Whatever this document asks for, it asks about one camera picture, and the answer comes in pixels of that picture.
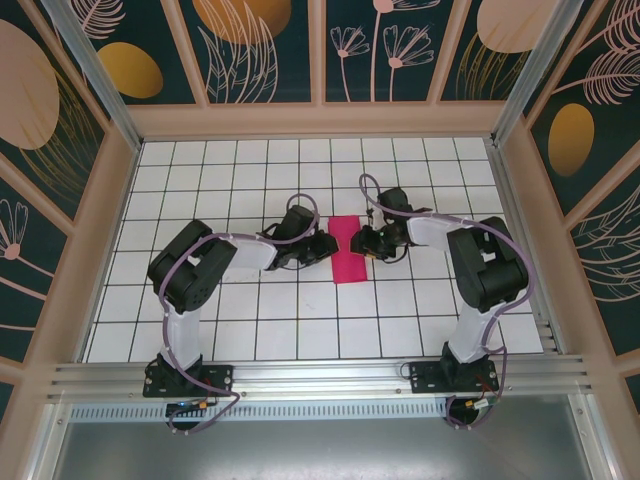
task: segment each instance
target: flower illustration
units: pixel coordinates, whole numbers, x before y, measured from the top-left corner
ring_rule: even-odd
[[[398,26],[384,29],[384,49],[389,58],[391,80],[389,82],[389,101],[393,101],[393,78],[396,69],[413,67],[433,61],[433,50],[427,50],[431,39],[427,34],[428,27],[422,29],[407,27],[398,37]]]
[[[347,102],[351,101],[349,89],[347,87],[347,76],[344,71],[344,59],[347,57],[355,57],[369,51],[369,44],[365,43],[365,36],[362,33],[362,27],[347,27],[342,32],[340,27],[331,29],[331,41],[336,47],[336,52],[340,57],[340,68],[342,69],[342,85],[344,86],[344,94],[347,96]]]
[[[376,101],[376,50],[378,46],[378,30],[380,29],[380,17],[385,13],[391,13],[394,11],[423,10],[425,8],[436,7],[439,4],[440,0],[373,0],[373,8],[376,9],[377,15],[376,23],[373,27],[371,75],[369,77],[372,102]]]
[[[15,260],[20,257],[20,244],[27,228],[29,210],[16,202],[15,211],[6,198],[0,200],[0,258]]]
[[[422,10],[435,7],[440,0],[373,0],[373,6],[379,13],[391,13],[394,10]]]

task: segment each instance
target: white tile floor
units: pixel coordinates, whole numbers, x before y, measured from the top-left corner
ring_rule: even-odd
[[[254,233],[285,213],[301,191],[318,202],[322,225],[359,215],[366,171],[402,186],[414,206],[502,215],[479,138],[367,138],[156,142],[144,145],[96,323],[89,362],[151,360],[161,310],[146,279],[151,259],[192,218],[215,231]],[[206,360],[291,360],[439,355],[455,329],[460,297],[445,254],[414,247],[385,265],[367,260],[369,281],[334,285],[331,262],[300,271],[229,271],[206,304]],[[531,308],[496,329],[491,346],[541,352]]]

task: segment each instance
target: enclosure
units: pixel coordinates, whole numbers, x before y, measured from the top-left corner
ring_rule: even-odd
[[[2,478],[638,478],[639,54],[638,0],[5,1]],[[324,230],[370,224],[363,173],[503,219],[531,259],[488,341],[494,418],[454,430],[455,392],[403,375],[465,303],[451,254],[415,245],[359,283],[227,271],[198,341],[241,399],[172,436],[175,399],[142,395],[151,261],[300,193]]]

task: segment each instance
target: leaf illustration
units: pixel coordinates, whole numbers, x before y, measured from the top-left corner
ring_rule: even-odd
[[[616,0],[604,30],[604,41],[618,52],[640,45],[640,0]]]
[[[126,13],[122,0],[71,0],[82,31],[89,38],[106,40]]]

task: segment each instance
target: dark green wallpaper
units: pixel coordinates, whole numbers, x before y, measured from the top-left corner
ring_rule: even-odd
[[[74,218],[104,131],[16,0],[0,10],[0,48],[17,53],[0,69],[0,154]]]
[[[2,423],[4,412],[7,410],[7,406],[9,405],[11,393],[13,393],[13,385],[0,382],[0,424]]]
[[[0,179],[0,356],[27,353],[67,237]]]
[[[609,2],[531,128],[565,214],[640,140],[639,85],[640,5]]]
[[[310,102],[307,0],[180,0],[211,103]]]
[[[640,167],[571,236],[616,355],[640,348]]]
[[[370,102],[372,81],[376,101],[426,100],[451,5],[397,2],[385,13],[370,0],[328,0],[326,101]]]

